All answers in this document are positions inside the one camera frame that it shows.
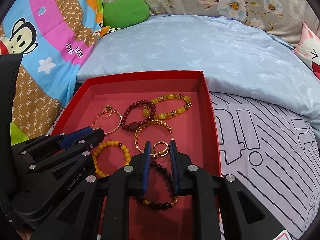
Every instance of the bracelet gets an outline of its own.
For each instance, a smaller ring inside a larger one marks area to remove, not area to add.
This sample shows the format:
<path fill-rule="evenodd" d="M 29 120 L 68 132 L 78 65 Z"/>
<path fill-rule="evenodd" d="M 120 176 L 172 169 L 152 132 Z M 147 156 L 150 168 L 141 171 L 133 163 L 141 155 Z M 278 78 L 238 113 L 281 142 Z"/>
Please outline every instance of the bracelet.
<path fill-rule="evenodd" d="M 142 203 L 148 207 L 150 207 L 151 209 L 153 210 L 167 210 L 168 208 L 172 208 L 175 204 L 178 203 L 178 196 L 175 194 L 175 191 L 173 189 L 173 178 L 171 178 L 171 174 L 168 172 L 168 170 L 166 168 L 163 168 L 161 164 L 157 164 L 156 161 L 152 161 L 150 163 L 150 166 L 153 167 L 153 168 L 156 168 L 157 171 L 160 171 L 164 177 L 168 180 L 169 184 L 171 185 L 170 188 L 172 189 L 172 195 L 173 195 L 173 198 L 172 198 L 172 202 L 169 203 L 169 202 L 166 202 L 166 203 L 154 203 L 154 202 L 150 202 L 146 199 L 144 199 L 143 197 L 135 197 L 137 199 L 137 201 L 139 203 Z"/>
<path fill-rule="evenodd" d="M 118 130 L 119 127 L 120 127 L 120 125 L 121 125 L 121 122 L 122 122 L 122 115 L 121 115 L 118 111 L 113 110 L 111 105 L 106 105 L 106 108 L 105 108 L 100 114 L 98 114 L 98 115 L 93 119 L 93 121 L 92 121 L 92 128 L 93 128 L 93 130 L 96 130 L 96 129 L 98 129 L 98 128 L 101 127 L 101 126 L 100 126 L 100 127 L 97 127 L 97 128 L 94 127 L 96 121 L 98 120 L 98 118 L 99 118 L 100 116 L 103 116 L 103 117 L 105 117 L 105 118 L 108 118 L 108 117 L 110 117 L 110 116 L 112 115 L 112 113 L 117 113 L 117 114 L 119 114 L 119 116 L 120 116 L 120 122 L 119 122 L 119 124 L 117 125 L 117 127 L 116 127 L 115 129 L 113 129 L 112 131 L 107 132 L 107 133 L 105 132 L 104 135 L 105 135 L 105 136 L 106 136 L 106 135 L 109 135 L 109 134 L 115 132 L 116 130 Z"/>
<path fill-rule="evenodd" d="M 100 177 L 106 177 L 106 176 L 110 176 L 109 174 L 104 174 L 101 170 L 99 170 L 98 168 L 98 162 L 97 162 L 97 156 L 98 154 L 101 152 L 101 150 L 105 147 L 108 146 L 118 146 L 121 150 L 124 151 L 124 157 L 125 157 L 125 163 L 124 166 L 129 165 L 130 161 L 131 161 L 131 157 L 130 157 L 130 153 L 129 153 L 129 149 L 122 143 L 120 143 L 119 141 L 106 141 L 102 144 L 100 144 L 98 146 L 98 148 L 95 150 L 95 152 L 93 153 L 92 159 L 94 162 L 94 166 L 96 167 L 96 173 L 100 176 Z"/>
<path fill-rule="evenodd" d="M 132 122 L 129 125 L 126 125 L 125 123 L 127 121 L 127 117 L 129 115 L 129 113 L 131 112 L 131 110 L 133 110 L 137 106 L 143 106 L 143 105 L 148 106 L 148 109 L 151 108 L 151 111 L 150 111 L 150 113 L 148 113 L 146 118 L 140 122 Z M 129 108 L 127 108 L 127 110 L 124 112 L 123 117 L 122 117 L 123 120 L 121 122 L 121 127 L 123 130 L 135 132 L 143 124 L 146 124 L 149 121 L 152 121 L 154 118 L 155 112 L 156 112 L 156 106 L 150 100 L 149 101 L 148 100 L 137 101 L 137 102 L 133 103 L 132 105 L 130 105 Z"/>
<path fill-rule="evenodd" d="M 134 133 L 133 141 L 134 141 L 134 145 L 136 146 L 137 150 L 138 150 L 139 152 L 141 152 L 141 153 L 143 153 L 143 151 L 142 151 L 142 150 L 139 148 L 139 146 L 138 146 L 138 137 L 139 137 L 139 134 L 140 134 L 140 132 L 141 132 L 144 128 L 146 128 L 146 127 L 148 127 L 148 126 L 150 126 L 150 125 L 153 125 L 153 124 L 161 125 L 162 127 L 166 128 L 170 133 L 172 133 L 171 127 L 170 127 L 169 125 L 167 125 L 165 122 L 162 122 L 161 120 L 152 120 L 152 121 L 150 121 L 150 122 L 148 122 L 148 123 L 140 126 L 140 127 L 135 131 L 135 133 Z M 158 152 L 158 153 L 153 152 L 153 153 L 151 153 L 151 155 L 152 155 L 154 158 L 164 157 L 164 156 L 168 153 L 168 151 L 169 151 L 168 144 L 167 144 L 167 143 L 165 143 L 165 144 L 167 145 L 167 147 L 166 147 L 164 150 L 162 150 L 161 152 Z"/>
<path fill-rule="evenodd" d="M 191 103 L 191 98 L 182 94 L 168 94 L 168 95 L 164 95 L 164 96 L 160 96 L 158 98 L 154 98 L 151 100 L 152 103 L 154 103 L 155 105 L 161 101 L 165 101 L 167 99 L 172 100 L 172 99 L 182 99 L 185 102 L 184 106 L 181 106 L 179 108 L 177 108 L 174 111 L 168 112 L 168 113 L 160 113 L 160 114 L 155 114 L 154 119 L 167 119 L 167 118 L 172 118 L 174 116 L 177 116 L 178 114 L 183 114 L 185 111 L 188 111 L 189 108 L 192 106 Z M 144 116 L 148 116 L 149 115 L 149 108 L 148 106 L 145 106 L 145 109 L 143 110 L 143 115 Z"/>

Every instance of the green pillow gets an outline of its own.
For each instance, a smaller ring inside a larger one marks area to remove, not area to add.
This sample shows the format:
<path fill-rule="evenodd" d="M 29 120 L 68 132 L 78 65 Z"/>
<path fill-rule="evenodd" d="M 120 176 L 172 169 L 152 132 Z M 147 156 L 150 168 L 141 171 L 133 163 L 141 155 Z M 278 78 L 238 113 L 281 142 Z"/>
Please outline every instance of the green pillow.
<path fill-rule="evenodd" d="M 143 0 L 117 0 L 103 5 L 103 24 L 126 28 L 147 20 L 149 6 Z"/>

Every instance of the blue fabric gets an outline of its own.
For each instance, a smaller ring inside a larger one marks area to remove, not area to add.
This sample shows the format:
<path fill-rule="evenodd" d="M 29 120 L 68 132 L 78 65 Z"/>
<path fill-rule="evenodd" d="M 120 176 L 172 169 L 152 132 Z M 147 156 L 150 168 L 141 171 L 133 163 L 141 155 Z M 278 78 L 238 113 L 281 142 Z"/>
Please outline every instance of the blue fabric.
<path fill-rule="evenodd" d="M 225 17 L 151 17 L 97 42 L 77 80 L 148 70 L 202 70 L 210 91 L 306 116 L 320 142 L 320 82 L 287 46 Z"/>

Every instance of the black beaded bracelet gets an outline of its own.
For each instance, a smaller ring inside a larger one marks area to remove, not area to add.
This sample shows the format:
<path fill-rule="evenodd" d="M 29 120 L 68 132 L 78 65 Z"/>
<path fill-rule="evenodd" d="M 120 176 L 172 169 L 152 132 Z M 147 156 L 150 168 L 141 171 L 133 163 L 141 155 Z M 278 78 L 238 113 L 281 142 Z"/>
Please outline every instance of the black beaded bracelet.
<path fill-rule="evenodd" d="M 147 118 L 143 119 L 140 122 L 132 122 L 129 125 L 126 125 L 127 117 L 129 115 L 129 113 L 131 112 L 131 110 L 133 110 L 137 106 L 143 106 L 143 105 L 146 105 L 151 109 L 151 112 L 149 113 Z M 156 106 L 150 100 L 141 100 L 141 101 L 137 101 L 135 103 L 132 103 L 132 105 L 130 105 L 129 108 L 127 108 L 127 110 L 122 115 L 121 127 L 122 127 L 123 130 L 130 131 L 130 132 L 135 132 L 140 126 L 142 126 L 142 125 L 148 123 L 149 121 L 153 120 L 155 112 L 156 112 Z"/>
<path fill-rule="evenodd" d="M 174 188 L 173 188 L 173 178 L 171 178 L 171 174 L 168 172 L 168 170 L 166 168 L 163 168 L 161 164 L 157 164 L 156 161 L 152 161 L 150 163 L 150 166 L 153 168 L 156 168 L 157 171 L 160 171 L 164 177 L 168 180 L 169 184 L 171 185 L 170 188 L 172 190 L 172 202 L 166 202 L 166 203 L 154 203 L 154 202 L 150 202 L 146 199 L 144 199 L 143 197 L 135 197 L 137 199 L 137 201 L 141 204 L 144 204 L 148 207 L 150 207 L 151 209 L 158 211 L 158 210 L 167 210 L 168 208 L 172 208 L 175 204 L 178 203 L 178 196 L 175 194 Z"/>

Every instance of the yellow oval bead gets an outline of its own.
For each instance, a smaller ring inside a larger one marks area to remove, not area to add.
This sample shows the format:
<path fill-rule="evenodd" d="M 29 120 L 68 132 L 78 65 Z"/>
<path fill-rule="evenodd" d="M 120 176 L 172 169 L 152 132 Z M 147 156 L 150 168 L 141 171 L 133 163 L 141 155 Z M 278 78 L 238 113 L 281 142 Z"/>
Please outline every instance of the yellow oval bead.
<path fill-rule="evenodd" d="M 184 100 L 186 103 L 191 102 L 191 98 L 188 97 L 188 96 L 185 96 L 185 97 L 183 98 L 183 100 Z"/>
<path fill-rule="evenodd" d="M 145 117 L 148 117 L 149 116 L 149 110 L 148 109 L 143 109 L 143 115 L 145 116 Z"/>
<path fill-rule="evenodd" d="M 157 104 L 159 102 L 158 98 L 154 98 L 151 100 L 152 103 Z"/>
<path fill-rule="evenodd" d="M 178 114 L 182 114 L 182 113 L 184 113 L 185 112 L 185 108 L 182 106 L 182 107 L 179 107 L 179 108 L 177 108 L 177 112 L 178 112 Z"/>
<path fill-rule="evenodd" d="M 170 93 L 169 95 L 167 95 L 167 98 L 168 99 L 174 99 L 176 96 L 172 93 Z"/>
<path fill-rule="evenodd" d="M 165 114 L 165 113 L 161 113 L 161 114 L 159 114 L 159 119 L 161 119 L 161 120 L 164 120 L 164 119 L 166 119 L 168 116 L 167 116 L 167 114 Z"/>

